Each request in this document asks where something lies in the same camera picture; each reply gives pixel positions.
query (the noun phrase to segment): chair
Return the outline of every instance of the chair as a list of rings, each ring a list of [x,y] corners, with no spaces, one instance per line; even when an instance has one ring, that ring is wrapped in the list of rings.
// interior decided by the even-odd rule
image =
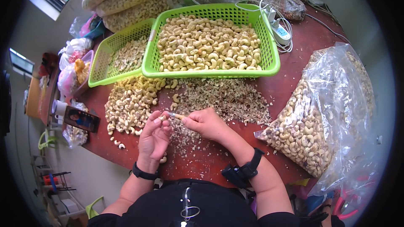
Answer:
[[[44,136],[45,136],[46,142],[45,142],[45,143],[41,143],[41,141],[42,141],[42,139],[43,139]],[[46,148],[47,148],[47,147],[55,148],[56,142],[57,142],[57,137],[56,137],[56,136],[49,136],[48,129],[45,129],[44,133],[43,133],[43,134],[41,135],[41,137],[39,138],[39,141],[38,141],[38,149],[39,149],[39,150],[42,150],[42,149],[45,148],[45,147],[46,147]]]
[[[86,213],[87,213],[88,219],[91,219],[91,218],[93,218],[93,217],[99,215],[99,214],[97,213],[97,211],[95,211],[95,210],[93,209],[93,205],[96,204],[99,200],[101,200],[101,199],[103,199],[103,198],[104,198],[104,197],[101,196],[100,198],[98,198],[97,200],[95,200],[92,204],[86,206]]]

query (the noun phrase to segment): hand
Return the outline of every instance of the hand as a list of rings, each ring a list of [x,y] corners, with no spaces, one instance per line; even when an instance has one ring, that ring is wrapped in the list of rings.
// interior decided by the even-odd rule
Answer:
[[[148,118],[139,139],[139,157],[137,165],[140,170],[154,173],[159,161],[170,142],[171,126],[168,120],[161,121],[161,111],[155,111]]]
[[[235,133],[213,108],[194,111],[187,118],[181,120],[190,130],[202,135],[206,139],[214,140],[220,144],[229,133]]]

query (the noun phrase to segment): black watch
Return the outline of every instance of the black watch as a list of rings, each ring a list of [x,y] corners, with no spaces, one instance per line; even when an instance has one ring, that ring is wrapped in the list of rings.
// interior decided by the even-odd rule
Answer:
[[[258,164],[261,160],[261,155],[263,154],[264,152],[261,151],[261,149],[254,148],[254,156],[252,160],[240,167],[240,171],[242,172],[244,179],[251,179],[258,174],[256,168],[258,167]]]
[[[132,172],[136,177],[140,177],[140,178],[143,178],[145,180],[152,180],[152,181],[154,181],[155,179],[158,178],[157,172],[155,174],[150,174],[150,173],[143,172],[142,170],[140,170],[137,167],[136,162],[137,161],[135,161],[135,163],[133,164],[133,167],[132,167]]]

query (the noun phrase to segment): red wooden table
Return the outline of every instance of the red wooden table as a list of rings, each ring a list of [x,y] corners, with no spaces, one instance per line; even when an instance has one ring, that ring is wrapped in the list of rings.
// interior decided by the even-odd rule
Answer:
[[[334,23],[329,16],[320,12],[317,13],[309,6],[307,6],[307,13],[326,23],[335,32],[343,34],[342,28]],[[252,81],[252,84],[257,85],[256,89],[263,94],[268,103],[273,103],[272,106],[269,106],[272,117],[276,117],[284,108],[287,100],[290,98],[291,92],[295,89],[301,78],[301,70],[308,63],[313,51],[333,46],[336,41],[342,41],[327,28],[309,17],[306,17],[301,22],[292,22],[292,28],[293,51],[280,55],[281,68],[279,73],[273,77],[260,77]],[[90,113],[101,117],[98,133],[90,133],[88,143],[84,144],[83,147],[113,163],[132,169],[132,165],[139,154],[137,149],[139,137],[114,131],[113,136],[115,139],[121,141],[126,146],[126,149],[118,149],[110,141],[111,136],[107,132],[108,123],[104,117],[104,104],[107,102],[112,88],[113,84],[90,88],[78,99],[87,105]],[[168,96],[171,97],[172,95],[173,91],[163,88],[158,93],[159,104],[153,107],[153,110],[168,108],[172,102],[168,99]],[[284,183],[291,183],[311,177],[305,170],[286,156],[281,153],[274,155],[274,149],[267,147],[264,142],[255,139],[253,132],[262,130],[260,126],[256,124],[247,124],[245,126],[241,122],[234,121],[235,124],[232,122],[228,123],[229,126],[250,145],[262,149],[265,153],[270,153],[269,155],[265,155],[265,157],[275,166]],[[178,154],[173,156],[173,145],[176,144],[178,142],[170,143],[167,149],[168,160],[160,167],[160,174],[163,179],[203,179],[222,186],[233,187],[221,175],[221,169],[228,163],[235,164],[235,159],[230,153],[226,156],[225,152],[228,151],[224,147],[218,143],[203,140],[201,144],[197,144],[200,149],[195,149],[193,152],[191,152],[191,148],[194,144],[190,144],[189,149],[187,149],[187,157],[182,158]]]

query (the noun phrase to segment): phone screen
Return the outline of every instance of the phone screen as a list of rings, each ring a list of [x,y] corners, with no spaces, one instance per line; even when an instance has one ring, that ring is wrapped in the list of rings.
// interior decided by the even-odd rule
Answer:
[[[100,118],[93,114],[68,106],[66,107],[64,122],[74,127],[95,133],[98,130]]]

